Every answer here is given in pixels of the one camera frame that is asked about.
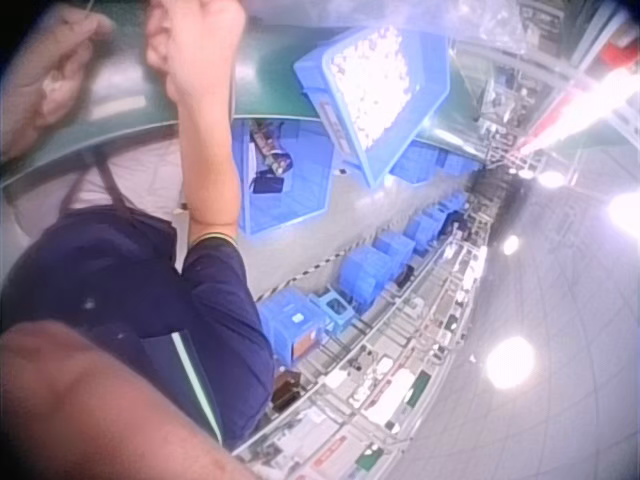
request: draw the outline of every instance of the metal rack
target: metal rack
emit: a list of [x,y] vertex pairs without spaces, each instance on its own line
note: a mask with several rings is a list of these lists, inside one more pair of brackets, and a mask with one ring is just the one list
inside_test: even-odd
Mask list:
[[[445,249],[454,243],[457,246],[456,254],[451,259],[445,259]],[[460,267],[461,259],[475,251],[476,248],[472,245],[449,239],[434,248],[426,258],[416,259],[414,279],[403,291],[388,289],[368,314],[357,319],[351,328],[340,335],[329,337],[318,351],[300,362],[299,370],[303,374],[305,388],[302,397],[285,412],[275,416],[234,454],[251,464],[252,451],[268,446],[270,439],[284,431],[301,411],[313,408],[314,412],[321,412],[323,418],[330,419],[325,423],[331,426],[332,433],[317,445],[314,444],[304,459],[300,458],[288,466],[286,478],[295,478],[295,475],[304,474],[306,469],[312,466],[315,468],[320,461],[318,459],[325,458],[331,454],[327,452],[333,452],[337,448],[337,438],[350,438],[356,444],[359,444],[354,440],[356,438],[371,442],[367,451],[378,452],[380,457],[366,476],[379,478],[402,454],[419,425],[419,419],[424,416],[425,410],[432,403],[431,399],[437,395],[446,377],[453,354],[443,363],[436,364],[432,361],[431,352],[436,339],[428,333],[427,327],[437,324],[442,318],[446,319],[451,299],[455,298],[462,285],[459,274],[454,272],[455,267]],[[471,311],[474,292],[475,288],[469,292],[470,299],[464,307],[463,321],[466,321]],[[413,315],[409,306],[416,298],[424,299],[424,308],[421,313]],[[451,349],[457,348],[458,339],[457,337],[453,342]],[[330,385],[332,382],[328,379],[336,372],[347,371],[350,368],[349,362],[360,355],[362,349],[374,352],[371,372],[382,364],[382,359],[390,359],[386,361],[392,363],[390,368],[376,378],[366,395],[354,403],[353,390],[345,388],[341,391],[335,385]],[[410,372],[406,373],[409,378],[410,375],[414,376],[414,383],[406,392],[407,396],[413,394],[418,378],[422,381],[422,391],[417,394],[413,406],[406,407],[405,403],[400,403],[396,407],[393,415],[398,413],[399,419],[396,418],[397,423],[394,420],[390,427],[390,421],[384,425],[373,421],[371,405],[375,406],[385,395],[400,369]],[[355,389],[363,388],[357,382],[354,385]]]

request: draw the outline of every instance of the ceiling light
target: ceiling light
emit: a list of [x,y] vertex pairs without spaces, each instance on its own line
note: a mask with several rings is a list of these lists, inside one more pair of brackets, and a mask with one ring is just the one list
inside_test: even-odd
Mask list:
[[560,172],[549,170],[538,175],[540,185],[546,188],[560,188],[567,183],[567,179]]
[[640,240],[640,191],[623,193],[609,204],[611,221]]
[[467,152],[470,153],[471,155],[480,155],[475,148],[470,147],[469,145],[463,145],[462,149]]
[[433,130],[433,133],[438,135],[441,139],[446,140],[449,143],[453,143],[454,145],[464,145],[464,141],[461,138],[456,137],[453,133],[449,133],[446,130],[436,128]]
[[585,130],[600,118],[624,105],[629,97],[640,89],[640,75],[626,68],[609,73],[589,91],[575,94],[559,112],[558,119],[521,149],[527,155],[547,147],[558,140]]
[[502,244],[502,251],[507,256],[513,255],[518,250],[519,247],[520,247],[520,239],[515,235],[511,235]]
[[496,346],[487,357],[487,376],[498,390],[513,388],[533,372],[535,352],[522,337],[513,337]]
[[520,170],[518,172],[518,175],[520,176],[520,178],[524,178],[525,180],[531,180],[536,176],[535,173],[533,173],[531,170]]

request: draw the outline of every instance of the blue storage bin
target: blue storage bin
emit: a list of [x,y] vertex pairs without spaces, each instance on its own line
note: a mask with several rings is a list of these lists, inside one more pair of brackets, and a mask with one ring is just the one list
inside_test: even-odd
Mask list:
[[339,286],[363,308],[371,306],[393,277],[393,260],[371,246],[349,253],[340,267]]
[[462,175],[464,173],[465,157],[453,152],[447,152],[441,159],[442,170],[448,175]]
[[444,203],[449,210],[462,210],[464,204],[467,203],[468,197],[469,195],[464,192],[456,192],[442,203]]
[[415,252],[418,255],[425,255],[429,251],[429,244],[436,239],[442,222],[421,214],[409,220],[404,234],[415,242]]
[[482,165],[472,158],[465,158],[464,164],[462,166],[462,173],[471,173],[476,170],[480,170]]
[[426,183],[435,175],[440,149],[422,142],[411,142],[391,169],[391,175],[412,185]]
[[240,228],[247,235],[274,230],[327,210],[331,189],[333,145],[320,122],[284,121],[280,143],[291,155],[293,168],[284,175],[282,193],[251,193],[249,123],[232,124],[232,150],[242,186]]
[[399,31],[412,97],[393,124],[368,149],[362,148],[347,104],[338,89],[331,63],[337,54],[367,39],[379,28],[356,28],[327,42],[294,64],[295,72],[324,123],[334,145],[362,168],[371,187],[380,184],[427,117],[449,93],[449,53],[445,37],[412,30]]
[[430,218],[437,227],[437,231],[439,231],[442,228],[442,225],[444,225],[447,215],[449,215],[452,210],[453,209],[451,209],[446,203],[440,202],[433,207],[425,209],[422,214],[425,217]]
[[321,295],[309,295],[311,303],[319,307],[327,314],[328,322],[325,331],[330,333],[340,333],[351,323],[356,313],[353,308],[331,287]]
[[327,315],[293,287],[260,302],[258,312],[275,355],[287,367],[323,340]]
[[373,246],[391,257],[393,278],[397,278],[411,260],[416,242],[398,232],[382,232],[373,242]]

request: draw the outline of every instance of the small box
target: small box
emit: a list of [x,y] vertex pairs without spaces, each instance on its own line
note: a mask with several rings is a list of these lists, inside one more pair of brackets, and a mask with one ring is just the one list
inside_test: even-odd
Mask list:
[[371,246],[362,246],[347,255],[340,268],[339,285],[357,304],[368,310],[393,277],[393,260]]
[[293,287],[260,302],[258,312],[274,353],[286,367],[323,341],[326,313]]
[[312,293],[309,300],[327,314],[329,321],[325,325],[325,331],[329,333],[341,333],[356,316],[349,303],[331,287],[320,295]]
[[373,242],[374,248],[393,260],[393,278],[398,278],[411,260],[416,242],[398,232],[382,232]]

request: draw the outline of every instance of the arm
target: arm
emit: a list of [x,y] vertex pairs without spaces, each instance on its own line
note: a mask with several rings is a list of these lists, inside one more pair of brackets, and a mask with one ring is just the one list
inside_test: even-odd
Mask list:
[[203,105],[178,104],[189,242],[208,233],[238,233],[240,180],[231,155],[229,82]]
[[125,365],[56,322],[0,338],[2,423],[37,478],[250,480]]
[[237,234],[240,181],[231,154],[230,85],[245,24],[237,0],[155,0],[147,61],[178,107],[189,239]]

